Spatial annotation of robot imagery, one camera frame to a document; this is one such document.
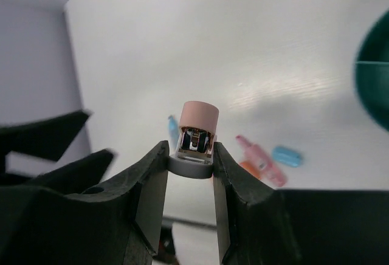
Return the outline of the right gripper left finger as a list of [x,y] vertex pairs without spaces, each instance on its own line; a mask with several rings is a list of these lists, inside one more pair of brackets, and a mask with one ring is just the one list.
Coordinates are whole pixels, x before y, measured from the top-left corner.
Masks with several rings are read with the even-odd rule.
[[2,264],[151,264],[169,146],[89,188],[1,187]]

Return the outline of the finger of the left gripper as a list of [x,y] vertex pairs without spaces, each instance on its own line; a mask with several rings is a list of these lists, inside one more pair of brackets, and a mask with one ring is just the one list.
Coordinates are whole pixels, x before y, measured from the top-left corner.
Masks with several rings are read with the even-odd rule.
[[2,173],[1,187],[36,185],[46,188],[89,188],[100,182],[114,157],[111,150],[104,149],[37,177]]
[[1,156],[10,152],[58,161],[87,122],[90,113],[75,111],[22,125],[1,127]]

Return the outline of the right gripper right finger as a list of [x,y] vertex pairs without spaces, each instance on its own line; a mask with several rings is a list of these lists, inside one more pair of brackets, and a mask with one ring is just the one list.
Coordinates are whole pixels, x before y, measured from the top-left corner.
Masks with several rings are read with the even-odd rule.
[[214,147],[221,264],[387,264],[388,192],[275,190]]

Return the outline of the orange highlighter cap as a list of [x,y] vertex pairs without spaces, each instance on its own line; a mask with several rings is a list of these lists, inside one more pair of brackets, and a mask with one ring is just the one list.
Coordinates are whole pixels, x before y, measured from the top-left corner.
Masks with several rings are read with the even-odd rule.
[[261,179],[260,171],[257,167],[253,166],[248,160],[241,161],[239,163],[240,167],[245,169],[248,173],[250,173],[256,179]]

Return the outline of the blue eraser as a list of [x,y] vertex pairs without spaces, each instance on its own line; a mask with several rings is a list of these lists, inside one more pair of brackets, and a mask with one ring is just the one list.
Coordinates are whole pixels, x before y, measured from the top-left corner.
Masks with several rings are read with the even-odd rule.
[[274,161],[289,167],[299,167],[303,163],[303,156],[300,153],[284,146],[276,146],[271,156]]

